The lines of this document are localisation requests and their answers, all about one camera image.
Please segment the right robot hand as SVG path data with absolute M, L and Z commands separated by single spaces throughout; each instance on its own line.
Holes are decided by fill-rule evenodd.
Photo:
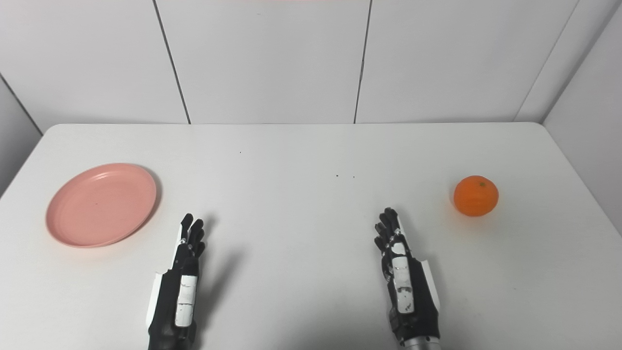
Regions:
M 427 261 L 418 261 L 397 212 L 385 208 L 375 224 L 375 244 L 391 301 L 389 323 L 405 350 L 440 350 L 438 294 Z

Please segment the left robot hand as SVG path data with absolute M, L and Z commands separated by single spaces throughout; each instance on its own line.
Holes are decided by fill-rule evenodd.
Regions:
M 149 350 L 191 350 L 196 338 L 194 318 L 204 253 L 204 222 L 187 213 L 180 222 L 171 268 L 154 283 L 147 348 Z

